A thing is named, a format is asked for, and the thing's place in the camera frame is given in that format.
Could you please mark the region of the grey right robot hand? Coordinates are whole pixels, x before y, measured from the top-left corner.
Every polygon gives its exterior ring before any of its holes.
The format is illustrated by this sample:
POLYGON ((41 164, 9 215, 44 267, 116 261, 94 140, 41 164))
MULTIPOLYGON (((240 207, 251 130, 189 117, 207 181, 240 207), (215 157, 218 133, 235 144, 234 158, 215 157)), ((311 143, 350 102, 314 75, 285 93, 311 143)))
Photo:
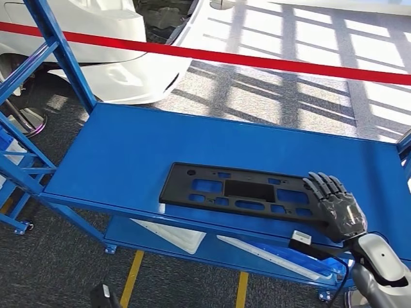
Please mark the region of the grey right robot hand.
POLYGON ((363 210, 337 177, 310 171, 302 180, 317 200, 318 209, 326 222, 326 237, 340 243, 367 232, 368 223, 363 210))

